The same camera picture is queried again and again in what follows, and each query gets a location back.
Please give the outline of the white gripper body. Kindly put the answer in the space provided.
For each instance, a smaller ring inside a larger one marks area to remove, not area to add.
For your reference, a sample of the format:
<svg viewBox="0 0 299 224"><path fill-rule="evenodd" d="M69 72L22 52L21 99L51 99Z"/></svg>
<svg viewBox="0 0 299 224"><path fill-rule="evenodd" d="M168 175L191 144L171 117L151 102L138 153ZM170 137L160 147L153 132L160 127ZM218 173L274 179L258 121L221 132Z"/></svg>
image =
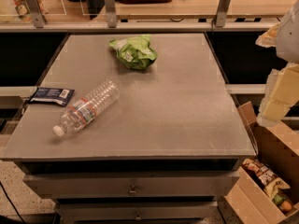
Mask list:
<svg viewBox="0 0 299 224"><path fill-rule="evenodd" d="M299 0L280 21L276 52L287 62L299 63Z"/></svg>

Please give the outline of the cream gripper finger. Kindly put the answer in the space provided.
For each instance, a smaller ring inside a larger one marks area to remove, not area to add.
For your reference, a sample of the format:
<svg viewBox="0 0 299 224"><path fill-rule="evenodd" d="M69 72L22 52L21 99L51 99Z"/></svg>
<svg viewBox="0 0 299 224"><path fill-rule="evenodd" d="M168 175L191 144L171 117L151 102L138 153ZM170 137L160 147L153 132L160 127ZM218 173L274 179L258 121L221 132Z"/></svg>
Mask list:
<svg viewBox="0 0 299 224"><path fill-rule="evenodd" d="M278 33L279 24L272 26L262 35L259 35L255 41L255 44L260 47L270 48L274 47L277 44L277 33Z"/></svg>
<svg viewBox="0 0 299 224"><path fill-rule="evenodd" d="M298 102L299 64L287 63L281 70L273 69L266 81L258 124L263 127L276 125Z"/></svg>

